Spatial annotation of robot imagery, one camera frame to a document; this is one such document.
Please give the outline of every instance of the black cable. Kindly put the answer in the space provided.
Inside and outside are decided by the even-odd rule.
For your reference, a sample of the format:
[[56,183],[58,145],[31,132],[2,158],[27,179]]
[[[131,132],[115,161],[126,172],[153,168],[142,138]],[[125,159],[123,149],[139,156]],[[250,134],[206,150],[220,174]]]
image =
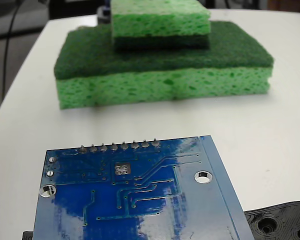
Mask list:
[[229,4],[229,0],[224,0],[225,6],[227,9],[231,9],[230,4]]
[[10,36],[12,32],[12,27],[14,25],[14,21],[16,18],[16,15],[18,13],[18,10],[21,6],[21,3],[19,3],[12,15],[12,19],[10,22],[9,30],[6,36],[6,41],[5,41],[5,49],[4,49],[4,57],[3,57],[3,77],[2,77],[2,101],[5,99],[6,95],[6,78],[7,78],[7,58],[8,58],[8,50],[9,50],[9,41],[10,41]]

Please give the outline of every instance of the white table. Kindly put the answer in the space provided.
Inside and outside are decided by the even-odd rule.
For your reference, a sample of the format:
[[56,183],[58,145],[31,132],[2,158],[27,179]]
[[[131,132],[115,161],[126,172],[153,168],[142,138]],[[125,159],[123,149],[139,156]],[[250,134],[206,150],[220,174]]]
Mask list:
[[300,201],[300,14],[212,10],[275,58],[267,95],[59,110],[54,64],[67,32],[50,21],[0,109],[0,240],[32,231],[46,150],[212,135],[244,211]]

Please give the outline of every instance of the circuit board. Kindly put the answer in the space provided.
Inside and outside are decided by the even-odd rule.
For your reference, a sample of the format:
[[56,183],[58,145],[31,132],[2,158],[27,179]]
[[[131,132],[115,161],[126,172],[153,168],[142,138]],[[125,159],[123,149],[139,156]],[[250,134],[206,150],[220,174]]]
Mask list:
[[34,240],[253,240],[210,136],[48,150]]

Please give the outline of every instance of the sponge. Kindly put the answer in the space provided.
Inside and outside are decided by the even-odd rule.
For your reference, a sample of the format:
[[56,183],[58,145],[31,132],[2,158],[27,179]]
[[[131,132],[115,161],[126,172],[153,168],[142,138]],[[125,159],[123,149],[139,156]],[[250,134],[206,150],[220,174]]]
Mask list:
[[210,12],[197,0],[112,0],[117,50],[206,48]]
[[210,32],[210,12],[197,0],[112,0],[117,37],[189,36]]
[[212,21],[210,49],[116,52],[108,24],[72,31],[54,67],[56,79],[186,68],[272,67],[273,58],[232,22]]
[[124,53],[109,25],[70,32],[54,68],[60,108],[265,94],[271,55],[232,22],[211,28],[210,49]]

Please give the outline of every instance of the black plastic piece with holes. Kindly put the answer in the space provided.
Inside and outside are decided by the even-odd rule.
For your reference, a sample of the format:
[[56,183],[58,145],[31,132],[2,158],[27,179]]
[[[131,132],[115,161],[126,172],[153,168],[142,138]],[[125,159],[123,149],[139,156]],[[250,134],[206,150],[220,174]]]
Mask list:
[[[244,212],[255,240],[300,240],[300,201]],[[25,231],[22,240],[32,240]]]

